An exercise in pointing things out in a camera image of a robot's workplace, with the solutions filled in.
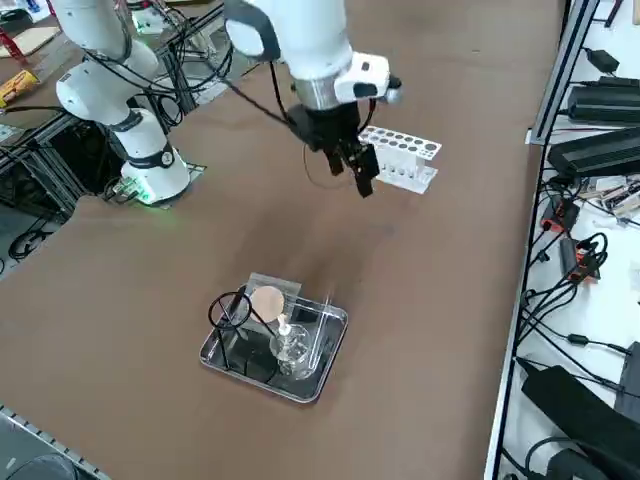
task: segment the power adapter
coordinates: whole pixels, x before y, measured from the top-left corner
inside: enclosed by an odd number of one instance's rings
[[[578,219],[580,208],[562,195],[551,197],[547,208],[540,219],[543,230],[560,233],[570,232]]]
[[[584,280],[600,280],[600,269],[592,253],[585,252],[578,240],[563,238],[560,240],[560,262],[562,273],[567,280],[580,283]]]
[[[602,73],[613,73],[618,69],[620,62],[613,58],[605,50],[591,50],[583,47],[587,52],[587,60],[589,63],[600,70]]]
[[[601,76],[598,80],[584,80],[577,82],[583,87],[623,87],[623,88],[640,88],[640,80],[637,78],[609,77]]]

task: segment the metal frame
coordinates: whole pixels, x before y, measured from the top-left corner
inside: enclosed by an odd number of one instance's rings
[[[51,149],[49,140],[78,121],[71,115],[63,113],[56,115],[35,129],[32,134],[23,138],[20,145],[11,150],[10,155],[5,154],[0,159],[0,174],[12,168],[16,163],[20,163],[67,218],[75,209],[75,203],[79,198],[78,193],[80,195],[84,193],[84,187],[79,187],[80,182],[77,181],[75,175],[70,173],[69,167],[60,155]],[[47,148],[30,149],[29,144],[33,143]]]
[[[560,39],[558,55],[544,90],[542,103],[531,128],[530,143],[545,145],[562,104],[582,44],[600,0],[575,0]]]
[[[542,181],[542,173],[544,168],[544,160],[547,155],[547,147],[543,147],[540,152],[540,167],[538,171],[538,180],[536,189],[533,193],[533,207],[531,208],[531,216],[529,219],[529,232],[527,235],[527,243],[525,245],[524,258],[520,269],[520,277],[518,280],[518,289],[516,290],[516,298],[511,313],[511,325],[509,326],[509,335],[507,337],[507,346],[505,350],[504,360],[502,362],[502,374],[500,375],[500,385],[498,387],[498,399],[496,401],[496,409],[491,427],[491,437],[489,438],[489,447],[487,449],[487,461],[485,464],[484,478],[497,479],[498,467],[500,466],[500,455],[502,450],[502,440],[504,437],[504,429],[507,422],[509,393],[511,390],[511,382],[513,380],[514,362],[513,357],[516,352],[516,335],[519,324],[520,299],[524,294],[529,276],[529,264],[531,258],[530,245],[533,242],[536,218],[538,217],[538,195],[540,190],[540,182]]]
[[[565,92],[569,86],[573,70],[578,60],[578,55],[582,50],[582,45],[587,36],[587,32],[593,20],[593,16],[600,3],[600,0],[575,0],[573,7],[571,8],[566,25],[564,27],[562,37],[560,39],[560,45],[558,48],[558,55],[553,64],[553,69],[547,85],[544,91],[544,96],[536,117],[536,122],[531,129],[530,143],[535,145],[542,145],[542,151],[540,156],[540,172],[538,174],[537,186],[539,187],[542,180],[542,168],[546,158],[548,139],[551,135],[553,124],[555,122],[556,115],[564,99]],[[529,245],[533,241],[534,224],[538,211],[537,206],[538,188],[536,188],[534,197],[534,208],[531,212],[531,220],[529,227],[528,242],[520,274],[520,281],[518,286],[518,295],[515,300],[513,314],[511,318],[511,325],[509,328],[509,337],[507,340],[507,348],[505,357],[502,364],[502,375],[500,377],[500,386],[498,390],[498,399],[496,403],[496,410],[493,419],[493,427],[491,430],[491,437],[489,439],[489,448],[487,451],[487,462],[485,465],[484,478],[496,479],[498,476],[498,468],[500,465],[500,456],[502,449],[502,441],[504,437],[504,429],[507,421],[508,402],[511,390],[511,384],[513,380],[514,364],[512,361],[515,355],[515,337],[517,326],[519,323],[519,305],[520,298],[523,293],[523,288],[526,285],[529,262]]]
[[[87,462],[84,457],[74,452],[70,448],[67,448],[62,443],[60,443],[56,438],[52,437],[48,433],[43,432],[39,428],[35,427],[33,424],[29,423],[27,420],[19,416],[17,413],[13,412],[9,408],[5,407],[0,403],[0,415],[7,418],[10,422],[16,425],[17,428],[21,428],[25,432],[33,435],[38,440],[50,445],[52,448],[58,451],[60,455],[67,458],[77,467],[82,469],[84,472],[91,475],[93,478],[97,478],[98,480],[110,480],[110,478],[98,467]]]
[[[176,33],[167,41],[167,44],[163,48],[156,52],[156,55],[164,63],[165,68],[167,69],[167,74],[176,88],[176,96],[178,97],[178,102],[180,103],[180,107],[185,115],[195,110],[198,107],[198,104],[189,91],[189,82],[182,71],[176,51],[185,38],[189,38],[200,32],[211,22],[222,16],[222,13],[222,4],[214,7],[200,18],[194,20],[191,23],[191,26],[184,32],[184,35]]]

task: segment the stainless steel tray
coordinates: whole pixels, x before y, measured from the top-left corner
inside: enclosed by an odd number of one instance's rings
[[[285,295],[285,298],[294,305],[290,322],[304,326],[314,339],[309,359],[313,373],[309,377],[296,380],[280,372],[277,360],[269,350],[270,335],[260,329],[250,328],[249,322],[254,322],[253,319],[247,320],[247,328],[239,327],[239,332],[233,329],[220,331],[224,354],[220,348],[219,334],[213,329],[200,349],[200,362],[294,402],[311,403],[320,396],[338,353],[347,329],[347,313],[340,308],[300,297]]]

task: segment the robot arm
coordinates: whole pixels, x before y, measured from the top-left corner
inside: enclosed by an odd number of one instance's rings
[[[301,103],[287,115],[294,133],[324,151],[334,175],[351,168],[360,194],[370,195],[378,162],[373,146],[358,140],[356,102],[393,102],[401,82],[386,58],[353,51],[344,0],[225,0],[225,17],[237,50],[289,67]]]
[[[144,82],[120,64],[144,78],[153,78],[158,60],[142,42],[131,39],[110,0],[52,0],[62,30],[85,50],[116,60],[113,69],[129,83],[98,62],[76,65],[58,80],[56,92],[72,114],[109,128],[127,153],[122,176],[135,181],[138,197],[147,204],[170,199],[189,184],[189,171],[169,144],[157,118],[144,109],[127,105],[141,93]]]

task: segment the brown table surface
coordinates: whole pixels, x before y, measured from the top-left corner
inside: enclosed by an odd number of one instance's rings
[[[2,282],[0,400],[114,479],[482,474],[535,185],[524,135],[560,6],[348,7],[353,44],[406,87],[373,124],[444,145],[424,196],[314,187],[301,144],[228,92],[171,134],[209,167],[172,210],[82,199]],[[275,110],[266,68],[239,85]],[[315,405],[198,362],[210,301],[254,271],[349,313]]]

